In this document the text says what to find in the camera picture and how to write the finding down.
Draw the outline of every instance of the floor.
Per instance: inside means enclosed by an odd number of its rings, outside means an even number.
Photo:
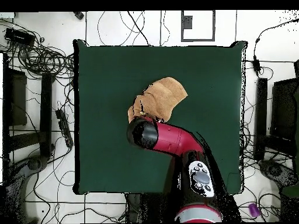
[[[188,46],[188,45],[211,45],[211,46],[230,46],[234,41],[247,41],[248,48],[246,51],[246,59],[253,60],[253,50],[255,40],[261,31],[268,27],[286,22],[290,19],[297,18],[297,12],[291,10],[217,10],[215,21],[215,41],[214,42],[193,42],[183,43],[180,41],[180,17],[181,11],[172,10],[165,11],[153,10],[141,12],[130,12],[137,25],[142,29],[148,42],[153,46]],[[203,13],[195,11],[185,11],[185,15],[193,15],[194,20],[200,23],[210,22],[209,15],[202,18]],[[133,21],[127,12],[84,12],[85,17],[82,20],[77,19],[72,12],[33,12],[33,13],[18,13],[13,22],[27,28],[28,30],[37,32],[44,38],[43,45],[56,47],[66,55],[73,53],[73,39],[85,40],[90,46],[106,45],[123,45],[130,46],[134,42],[135,46],[147,45],[145,39],[139,34],[136,27],[131,32]],[[10,23],[5,23],[0,20],[0,30],[6,29],[6,26],[11,26]],[[271,29],[262,34],[260,41],[256,46],[256,55],[258,59],[264,61],[261,63],[265,68],[263,76],[271,78],[269,80],[268,98],[272,95],[273,82],[283,79],[295,77],[294,67],[292,62],[299,58],[299,48],[296,40],[297,23],[290,23],[283,27]],[[202,37],[194,39],[206,39],[209,29],[201,30]],[[196,36],[197,33],[189,32],[189,36]],[[3,37],[0,37],[0,44],[5,45]],[[253,72],[252,64],[246,63],[246,101],[245,109],[255,104],[255,83],[257,76]],[[66,85],[69,79],[61,79],[61,84]],[[57,109],[60,102],[65,102],[64,87],[55,82],[53,84],[53,108]],[[39,81],[27,80],[27,113],[31,117],[36,129],[39,129],[39,107],[40,105],[35,100],[40,102]],[[69,98],[74,102],[74,96],[71,93]],[[68,122],[70,130],[74,130],[74,114],[72,107],[65,109],[68,114]],[[254,121],[251,120],[254,107],[245,112],[245,122],[251,134],[254,133]],[[26,133],[32,130],[32,126],[28,123],[26,126],[14,127],[11,135]],[[59,130],[57,121],[53,121],[52,130]],[[53,132],[52,143],[56,143],[55,157],[59,157],[66,153],[67,147],[60,132]],[[18,161],[28,156],[28,154],[38,145],[33,145],[24,149],[17,150],[11,153],[11,159]],[[245,163],[251,165],[253,162],[245,159]],[[241,205],[240,212],[244,221],[261,222],[261,217],[252,220],[249,214],[248,205],[250,201],[254,201],[255,197],[259,198],[264,193],[274,193],[278,195],[276,185],[263,177],[258,170],[258,165],[253,164],[247,166],[244,170],[245,188],[244,191],[235,195],[235,200],[238,205]],[[37,176],[32,176],[26,189],[26,210],[30,217],[38,217],[39,223],[45,217],[49,210],[49,205],[38,199],[33,193],[33,185],[37,180]],[[123,194],[115,193],[89,193],[87,195],[75,195],[72,191],[74,183],[74,149],[63,159],[58,159],[54,163],[47,166],[39,175],[36,192],[39,197],[50,201],[50,211],[44,218],[43,223],[57,224],[58,221],[54,217],[55,212],[59,208],[56,217],[61,223],[110,223],[113,219],[108,217],[118,218],[125,210],[126,200]],[[261,199],[261,204],[270,212],[271,206],[279,208],[280,201],[275,197],[268,195]],[[266,221],[277,221],[277,217],[272,213],[262,210]]]

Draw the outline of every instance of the control buttons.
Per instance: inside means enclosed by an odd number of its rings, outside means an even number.
[[[194,179],[197,182],[200,182],[203,184],[208,184],[210,182],[210,177],[206,173],[203,173],[202,171],[196,172],[196,174],[194,175]]]
[[[204,188],[205,188],[207,191],[211,191],[211,188],[210,188],[208,185],[205,185]]]
[[[200,184],[200,183],[196,183],[196,188],[197,188],[197,189],[202,189],[202,188],[203,188],[203,185]]]

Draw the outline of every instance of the black monitor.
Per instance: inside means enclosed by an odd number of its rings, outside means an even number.
[[[294,140],[297,126],[297,103],[294,93],[297,88],[298,78],[274,83],[272,89],[271,135]]]
[[[40,100],[40,129],[36,132],[20,135],[9,135],[9,126],[30,124],[26,112],[26,83],[27,77],[23,72],[9,68],[8,56],[0,52],[0,113],[2,125],[0,131],[0,182],[9,178],[9,154],[12,151],[25,148],[30,145],[40,144],[40,157],[47,165],[50,159],[53,145],[51,143],[52,127],[52,83],[55,77],[51,73],[42,74],[41,100]]]

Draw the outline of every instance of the cable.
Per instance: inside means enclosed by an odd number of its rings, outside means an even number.
[[[263,195],[261,195],[261,196],[259,197],[259,200],[258,200],[258,208],[259,208],[259,209],[261,209],[261,207],[260,207],[260,206],[261,206],[261,204],[260,204],[261,199],[262,199],[264,196],[267,196],[267,195],[272,195],[272,196],[276,197],[277,199],[279,199],[279,200],[281,201],[280,197],[278,197],[277,195],[275,195],[275,194],[273,194],[273,193],[265,193],[265,194],[263,194]],[[261,217],[262,217],[263,221],[266,222],[266,219],[264,218],[262,212],[261,212]]]
[[[58,75],[63,76],[65,74],[68,74],[69,72],[73,72],[74,70],[73,54],[66,56],[66,54],[59,48],[45,47],[40,42],[42,38],[35,31],[29,31],[28,29],[25,29],[24,27],[16,23],[9,22],[7,20],[3,20],[3,21],[22,28],[22,30],[19,30],[21,32],[30,33],[31,35],[35,36],[36,45],[34,44],[32,47],[21,47],[17,45],[14,50],[12,49],[11,61],[13,61],[13,58],[15,57],[14,54],[18,49],[17,58],[21,64],[21,66],[15,66],[15,67],[20,68],[21,70],[22,68],[26,69],[29,75],[31,75],[30,72],[36,75],[42,75],[42,73],[50,72],[53,75],[55,75],[57,78],[62,78],[59,77]]]
[[[36,193],[36,184],[37,184],[37,182],[38,182],[38,180],[39,180],[39,173],[37,173],[37,179],[36,179],[36,181],[35,181],[35,184],[34,184],[34,186],[33,186],[33,191],[34,191],[34,194],[35,194],[35,196],[37,197],[37,198],[39,198],[40,200],[42,200],[42,201],[44,201],[48,206],[49,206],[49,209],[48,209],[48,211],[47,211],[47,213],[45,214],[45,216],[44,216],[44,218],[41,220],[41,223],[40,224],[43,224],[43,222],[44,222],[44,220],[45,220],[45,218],[47,217],[47,215],[49,214],[49,212],[50,212],[50,209],[51,209],[51,205],[46,201],[46,200],[44,200],[43,198],[41,198],[39,195],[37,195],[37,193]]]
[[[162,44],[161,46],[163,46],[166,42],[168,42],[169,37],[171,36],[171,33],[170,33],[169,29],[165,26],[165,15],[166,15],[166,11],[165,11],[165,13],[164,13],[164,17],[163,17],[163,26],[164,26],[164,28],[167,29],[169,35],[168,35],[167,41],[164,41],[163,44]]]
[[[147,42],[147,45],[150,46],[150,44],[148,43],[147,38],[144,36],[143,32],[142,32],[142,31],[140,30],[140,28],[137,26],[137,24],[136,24],[134,18],[131,16],[130,12],[129,12],[129,11],[127,11],[127,12],[128,12],[128,15],[131,17],[132,21],[134,22],[134,24],[136,25],[136,28],[139,30],[139,32],[142,34],[142,36],[145,38],[145,40],[146,40],[146,42]]]
[[[256,49],[256,44],[260,41],[260,37],[261,35],[263,34],[263,32],[267,31],[267,30],[270,30],[270,29],[275,29],[277,27],[280,27],[280,26],[283,26],[283,25],[286,25],[288,23],[291,23],[291,22],[298,22],[299,21],[299,18],[298,19],[295,19],[295,20],[289,20],[288,22],[284,22],[284,23],[281,23],[281,24],[278,24],[274,27],[268,27],[267,29],[264,29],[264,31],[262,31],[260,34],[259,34],[259,37],[255,40],[255,48],[253,50],[253,57],[256,57],[255,56],[255,49]]]
[[[264,70],[265,68],[271,70],[272,75],[271,75],[271,77],[268,79],[268,80],[271,80],[272,77],[273,77],[274,71],[273,71],[271,68],[269,68],[269,67],[266,67],[266,66],[260,66],[260,69],[263,69],[263,72],[261,73],[260,71],[258,71],[258,74],[263,75],[263,74],[264,74],[264,71],[265,71],[265,70]]]
[[[102,15],[100,16],[100,18],[99,18],[99,20],[98,20],[98,35],[99,35],[99,39],[100,39],[100,41],[104,44],[104,46],[106,46],[106,44],[105,44],[105,43],[103,42],[103,40],[101,39],[100,31],[99,31],[99,23],[100,23],[100,20],[102,19],[103,15],[105,14],[105,12],[106,12],[106,11],[104,11],[104,12],[102,13]],[[145,17],[144,17],[144,13],[145,13],[145,11],[141,11],[139,17],[138,17],[137,20],[136,20],[136,22],[137,22],[138,19],[140,18],[140,16],[141,16],[141,15],[143,16],[143,26],[142,26],[141,30],[143,30],[144,25],[145,25]],[[133,30],[133,28],[136,26],[135,24],[134,24],[134,26],[133,26],[132,28],[129,28],[129,27],[125,24],[125,22],[123,21],[123,17],[122,17],[122,15],[121,15],[121,12],[119,12],[119,14],[120,14],[121,21],[124,23],[124,25],[125,25],[129,30],[131,30],[131,32],[129,33],[129,35],[127,36],[127,38],[126,38],[121,44],[119,44],[119,46],[122,46],[122,45],[128,40],[128,38],[131,36],[131,34],[132,34],[132,33],[137,33],[137,31],[134,31],[134,30]]]
[[[104,214],[101,214],[101,213],[96,212],[96,211],[95,211],[94,209],[92,209],[92,208],[86,208],[85,210],[82,210],[82,211],[79,211],[79,212],[76,212],[76,213],[69,213],[69,214],[64,215],[64,216],[62,217],[62,219],[59,221],[59,224],[61,224],[61,222],[63,221],[63,219],[64,219],[65,217],[67,217],[67,216],[71,216],[71,215],[77,215],[77,214],[80,214],[80,213],[82,213],[82,212],[84,212],[84,211],[92,211],[92,212],[94,212],[95,214],[97,214],[97,215],[99,215],[99,216],[102,216],[102,217],[105,217],[105,218],[109,219],[110,221],[112,221],[112,222],[114,222],[114,223],[120,223],[120,222],[117,221],[117,219],[116,219],[115,217],[109,217],[109,216],[106,216],[106,215],[104,215]]]

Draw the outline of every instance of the power adapter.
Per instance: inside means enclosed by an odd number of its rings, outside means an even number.
[[[256,55],[253,56],[252,66],[253,66],[253,70],[255,71],[255,74],[256,74],[257,76],[259,76],[259,72],[260,72],[260,63],[259,63],[259,60],[256,59]]]

